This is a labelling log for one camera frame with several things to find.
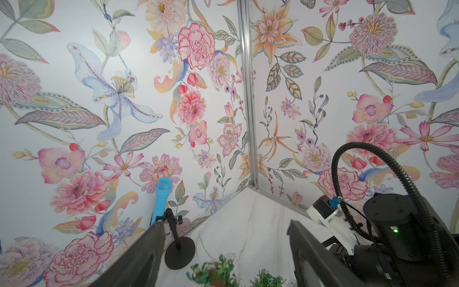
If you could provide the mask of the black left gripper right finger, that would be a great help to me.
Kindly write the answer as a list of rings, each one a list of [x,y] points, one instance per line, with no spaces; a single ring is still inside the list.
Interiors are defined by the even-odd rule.
[[[287,235],[299,287],[364,287],[365,284],[299,222],[290,222]]]

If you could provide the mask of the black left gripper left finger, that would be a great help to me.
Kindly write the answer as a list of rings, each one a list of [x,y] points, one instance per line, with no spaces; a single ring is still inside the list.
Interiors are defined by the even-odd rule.
[[[164,224],[156,222],[91,286],[155,287],[165,240]]]

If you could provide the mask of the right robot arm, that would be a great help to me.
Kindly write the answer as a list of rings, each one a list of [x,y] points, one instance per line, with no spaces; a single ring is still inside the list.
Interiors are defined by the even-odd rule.
[[[339,185],[338,162],[349,149],[375,154],[398,178],[406,195],[375,193],[363,207],[367,229],[360,227]],[[404,168],[370,143],[350,142],[337,149],[331,164],[335,194],[350,229],[371,242],[356,245],[352,255],[343,245],[331,252],[361,281],[376,287],[456,287],[459,284],[459,246]]]

